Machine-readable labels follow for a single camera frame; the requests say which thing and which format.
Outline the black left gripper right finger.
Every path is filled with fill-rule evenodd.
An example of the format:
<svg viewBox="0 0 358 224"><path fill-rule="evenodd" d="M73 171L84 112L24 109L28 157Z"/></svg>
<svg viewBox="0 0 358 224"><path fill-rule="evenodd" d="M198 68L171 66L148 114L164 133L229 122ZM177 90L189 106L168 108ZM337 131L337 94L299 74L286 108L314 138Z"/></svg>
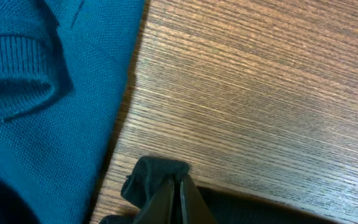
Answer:
<svg viewBox="0 0 358 224"><path fill-rule="evenodd" d="M180 205L183 224L217 224L189 175L180 183Z"/></svg>

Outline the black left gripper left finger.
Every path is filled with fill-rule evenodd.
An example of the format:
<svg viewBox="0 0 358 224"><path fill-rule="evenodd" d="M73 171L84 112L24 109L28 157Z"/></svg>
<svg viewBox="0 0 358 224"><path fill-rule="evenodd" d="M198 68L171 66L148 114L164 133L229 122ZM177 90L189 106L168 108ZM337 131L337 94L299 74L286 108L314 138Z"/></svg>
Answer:
<svg viewBox="0 0 358 224"><path fill-rule="evenodd" d="M174 181L164 180L149 203L140 211L134 224L170 224L174 195Z"/></svg>

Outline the black t-shirt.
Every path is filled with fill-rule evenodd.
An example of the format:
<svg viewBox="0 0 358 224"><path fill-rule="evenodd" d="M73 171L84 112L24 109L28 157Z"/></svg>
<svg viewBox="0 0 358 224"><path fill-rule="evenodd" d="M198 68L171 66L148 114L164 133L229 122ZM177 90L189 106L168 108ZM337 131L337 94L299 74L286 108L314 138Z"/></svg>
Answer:
<svg viewBox="0 0 358 224"><path fill-rule="evenodd" d="M185 175L189 175L189 169L186 162L141 157L121 189L121 196L136 206L139 212L133 215L108 215L101 220L101 223L134 223L162 182L168 179L175 183L171 223L183 223L180 183ZM266 200L238 197L206 187L196 187L217 223L329 223L328 219Z"/></svg>

